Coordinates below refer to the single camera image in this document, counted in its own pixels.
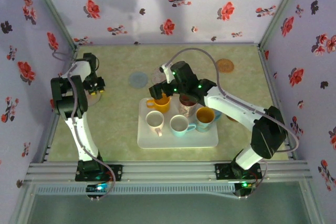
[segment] blue cup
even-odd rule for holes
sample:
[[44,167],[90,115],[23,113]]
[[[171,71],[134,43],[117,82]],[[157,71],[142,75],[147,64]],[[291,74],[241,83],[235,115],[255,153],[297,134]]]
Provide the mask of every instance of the blue cup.
[[182,137],[188,131],[196,129],[196,124],[189,123],[188,118],[183,115],[175,115],[170,119],[170,129],[174,136]]
[[216,122],[222,113],[218,110],[213,110],[209,107],[199,108],[196,112],[196,130],[198,132],[207,132]]

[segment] wall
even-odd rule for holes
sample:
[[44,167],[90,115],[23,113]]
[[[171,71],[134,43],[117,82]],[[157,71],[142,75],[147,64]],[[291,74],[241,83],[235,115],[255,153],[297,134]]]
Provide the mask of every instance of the wall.
[[292,0],[264,47],[327,223],[336,221],[335,13],[336,0]]
[[77,43],[259,42],[281,0],[52,0]]
[[52,52],[70,48],[43,0],[0,0],[0,23],[0,223],[8,223],[52,113],[50,80],[64,66]]

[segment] brown coaster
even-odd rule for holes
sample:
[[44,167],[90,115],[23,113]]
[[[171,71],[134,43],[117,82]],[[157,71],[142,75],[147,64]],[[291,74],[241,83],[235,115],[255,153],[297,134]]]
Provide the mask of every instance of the brown coaster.
[[221,73],[231,73],[235,68],[233,62],[228,59],[220,59],[216,62],[216,64],[218,71]]
[[234,120],[233,118],[229,117],[228,115],[226,117],[229,118],[229,120],[231,120],[233,122],[238,122],[238,121]]

